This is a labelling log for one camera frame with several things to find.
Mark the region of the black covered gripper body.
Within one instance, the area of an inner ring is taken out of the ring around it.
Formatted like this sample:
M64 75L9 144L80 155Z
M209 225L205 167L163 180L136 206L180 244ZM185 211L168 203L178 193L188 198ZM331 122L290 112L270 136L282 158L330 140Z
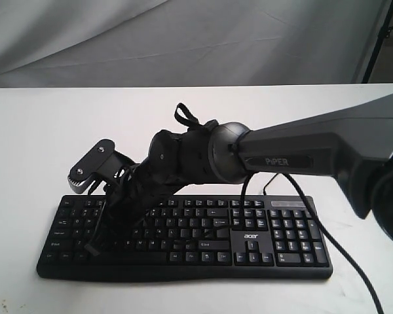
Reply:
M105 182L105 201L85 249L98 256L111 241L126 235L147 212L183 188L178 177L178 152L156 149L140 164L114 152L98 177Z

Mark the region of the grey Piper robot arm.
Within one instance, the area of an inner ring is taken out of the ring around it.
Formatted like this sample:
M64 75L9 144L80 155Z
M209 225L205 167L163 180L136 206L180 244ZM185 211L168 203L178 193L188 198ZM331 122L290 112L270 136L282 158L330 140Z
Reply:
M393 241L393 94L260 130L201 124L182 103L174 116L186 132L160 130L142 162L103 139L70 169L76 194L105 184L105 219L114 232L191 184L242 184L256 173L279 173L335 179L355 214L373 214Z

